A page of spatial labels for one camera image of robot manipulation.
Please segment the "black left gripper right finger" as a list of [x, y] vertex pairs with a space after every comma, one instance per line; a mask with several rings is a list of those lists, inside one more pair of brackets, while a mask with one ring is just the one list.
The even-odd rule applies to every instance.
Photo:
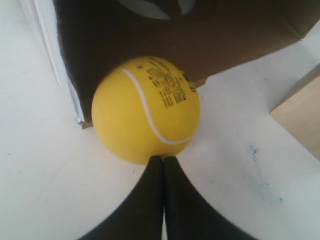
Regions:
[[165, 225], [169, 240], [251, 240], [192, 185], [175, 156], [163, 159]]

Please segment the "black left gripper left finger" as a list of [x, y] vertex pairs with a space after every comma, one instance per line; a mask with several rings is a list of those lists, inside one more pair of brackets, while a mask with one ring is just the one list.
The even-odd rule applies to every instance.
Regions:
[[164, 165], [152, 156], [125, 200], [82, 240], [160, 240], [164, 216]]

